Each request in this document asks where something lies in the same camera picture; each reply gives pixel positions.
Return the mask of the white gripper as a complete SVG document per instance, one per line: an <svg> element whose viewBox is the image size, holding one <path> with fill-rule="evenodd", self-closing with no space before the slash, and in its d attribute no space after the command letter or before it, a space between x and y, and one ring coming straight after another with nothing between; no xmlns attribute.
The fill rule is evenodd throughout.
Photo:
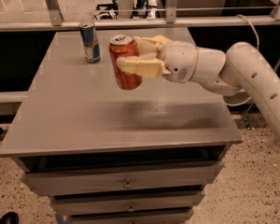
<svg viewBox="0 0 280 224"><path fill-rule="evenodd" d="M163 35L153 37L136 36L134 40L140 55L160 53L160 60L141 59L140 57L119 57L117 67L124 73L140 77L161 77L171 82L186 83L196 66L198 51L195 45L188 42L171 41Z"/></svg>

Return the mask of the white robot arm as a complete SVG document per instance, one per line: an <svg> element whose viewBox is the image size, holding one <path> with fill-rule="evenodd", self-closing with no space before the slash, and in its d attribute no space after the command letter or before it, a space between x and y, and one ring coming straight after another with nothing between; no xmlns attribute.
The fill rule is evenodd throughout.
<svg viewBox="0 0 280 224"><path fill-rule="evenodd" d="M141 77L196 82L222 96L245 91L280 143L280 78L261 53L246 42L228 51L206 49L165 36L137 37L137 55L117 59L118 68Z"/></svg>

